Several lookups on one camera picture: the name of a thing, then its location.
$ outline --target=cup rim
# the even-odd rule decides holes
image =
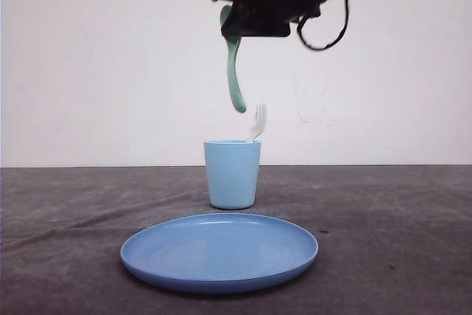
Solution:
[[[259,140],[247,141],[247,140],[207,140],[204,144],[222,144],[222,145],[251,145],[251,144],[260,144]]]

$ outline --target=plate rim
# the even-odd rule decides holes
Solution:
[[[285,271],[281,271],[281,272],[277,272],[277,273],[272,273],[272,274],[266,274],[266,275],[263,275],[263,276],[258,276],[258,277],[247,277],[247,278],[234,278],[234,279],[222,279],[222,280],[205,280],[205,279],[198,279],[198,278],[178,278],[178,277],[168,277],[168,276],[164,276],[164,275],[161,275],[161,274],[157,274],[157,273],[153,273],[153,272],[149,272],[149,270],[147,269],[142,269],[142,268],[139,268],[139,267],[136,267],[136,266],[133,266],[129,260],[126,260],[126,257],[124,255],[124,249],[126,247],[126,244],[131,242],[131,239],[134,239],[134,238],[137,238],[139,234],[141,233],[144,233],[144,232],[148,232],[149,229],[153,229],[154,227],[157,227],[157,226],[160,226],[162,224],[168,224],[170,222],[174,222],[174,221],[179,221],[179,220],[182,220],[182,219],[191,219],[191,218],[195,218],[195,217],[203,217],[203,216],[208,216],[208,215],[248,215],[248,216],[252,216],[252,217],[258,217],[258,218],[267,218],[267,219],[274,219],[278,222],[283,222],[284,224],[289,224],[291,226],[295,226],[297,229],[300,229],[302,232],[304,232],[306,235],[308,235],[310,237],[310,239],[314,242],[314,252],[313,254],[303,263],[300,263],[297,267],[293,267],[291,269],[287,269]],[[204,213],[204,214],[195,214],[195,215],[185,215],[183,217],[179,217],[179,218],[174,218],[174,219],[170,219],[168,221],[162,221],[160,223],[157,223],[157,224],[154,224],[154,225],[151,225],[151,226],[148,226],[147,228],[144,228],[143,230],[140,230],[139,232],[133,234],[132,236],[130,236],[123,244],[122,246],[120,247],[119,249],[119,255],[120,255],[120,258],[122,260],[122,262],[125,264],[125,266],[128,268],[132,268],[138,272],[141,272],[143,274],[146,274],[146,275],[150,275],[152,277],[159,277],[159,278],[162,278],[162,279],[166,279],[166,280],[175,280],[175,281],[178,281],[178,282],[205,282],[205,283],[222,283],[222,282],[242,282],[242,281],[250,281],[250,280],[260,280],[260,279],[263,279],[263,278],[267,278],[267,277],[273,277],[273,276],[277,276],[277,275],[281,275],[281,274],[284,274],[284,273],[287,273],[287,272],[291,272],[293,270],[296,270],[296,269],[300,269],[306,265],[309,265],[311,264],[314,259],[316,258],[317,254],[319,252],[319,244],[318,244],[318,241],[317,239],[314,237],[313,234],[311,234],[308,230],[306,230],[305,228],[301,227],[300,225],[297,225],[295,223],[292,223],[290,221],[286,221],[284,219],[281,219],[281,218],[277,218],[277,217],[272,217],[270,215],[261,215],[261,214],[255,214],[255,213],[239,213],[239,212],[215,212],[215,213]]]

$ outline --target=gray fabric tablecloth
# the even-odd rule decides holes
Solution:
[[[472,314],[472,166],[261,167],[243,212],[299,224],[319,255],[288,283],[225,296],[155,288],[119,258],[147,226],[220,212],[204,167],[1,174],[3,314]]]

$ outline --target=black cable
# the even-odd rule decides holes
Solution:
[[[305,25],[305,22],[307,22],[309,16],[308,14],[304,14],[302,19],[300,20],[300,22],[298,23],[298,26],[296,27],[296,31],[298,32],[298,36],[300,37],[300,40],[302,40],[303,44],[306,45],[306,47],[308,47],[309,49],[313,50],[313,51],[324,51],[325,49],[328,49],[328,48],[331,48],[332,46],[334,46],[335,44],[337,44],[341,39],[342,37],[344,36],[344,33],[346,32],[346,28],[347,28],[347,22],[349,21],[349,0],[344,0],[344,6],[345,6],[345,13],[346,13],[346,18],[344,20],[344,27],[342,28],[341,32],[339,33],[338,37],[336,40],[334,40],[333,42],[331,42],[330,44],[327,44],[326,46],[324,47],[315,47],[315,46],[312,46],[311,44],[309,44],[304,38],[303,38],[303,34],[302,34],[302,28],[303,26]]]

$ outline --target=white plastic fork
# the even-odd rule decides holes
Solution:
[[[254,115],[254,125],[249,129],[249,138],[247,139],[250,142],[253,142],[259,135],[264,132],[264,128],[267,124],[267,111],[266,105],[257,105],[256,114]]]

